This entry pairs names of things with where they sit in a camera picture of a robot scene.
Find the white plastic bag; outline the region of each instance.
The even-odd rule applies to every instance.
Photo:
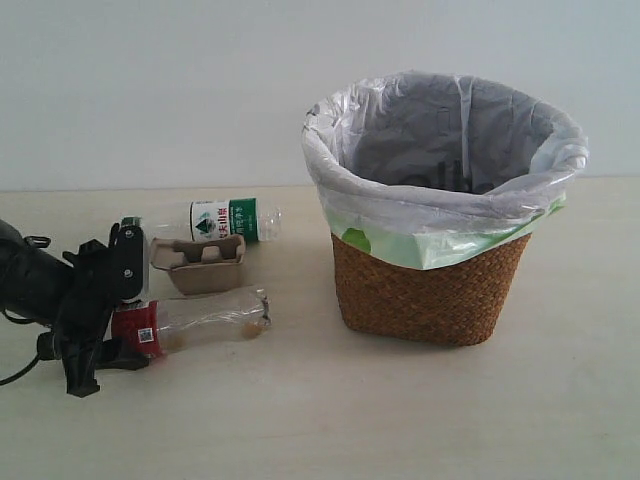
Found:
[[[319,102],[302,145],[332,233],[423,270],[533,231],[589,156],[581,128],[546,103],[476,77],[419,72]]]

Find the woven basket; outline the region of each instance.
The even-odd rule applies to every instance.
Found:
[[[433,270],[388,264],[332,235],[344,323],[364,333],[466,346],[493,333],[530,235]]]

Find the green bottle label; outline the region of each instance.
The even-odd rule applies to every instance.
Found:
[[[255,198],[229,200],[231,233],[242,235],[247,243],[258,241],[258,215]]]

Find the crushed plastic bottle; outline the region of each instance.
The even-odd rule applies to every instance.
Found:
[[[123,218],[121,223],[139,224],[149,241],[200,242],[239,234],[247,243],[270,242],[281,231],[280,209],[257,198],[175,202],[140,213]]]
[[[251,340],[270,326],[265,291],[243,287],[206,297],[122,305],[111,319],[111,335],[157,358],[206,343]]]

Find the white table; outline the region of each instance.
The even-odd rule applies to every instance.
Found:
[[[313,188],[0,195],[0,217],[75,251],[131,206],[258,193],[282,239],[252,249],[274,325],[64,392],[40,364],[0,389],[9,479],[640,478],[640,179],[585,179],[537,231],[494,336],[462,349],[341,322]],[[152,272],[153,293],[174,293]],[[39,327],[0,322],[0,375]]]

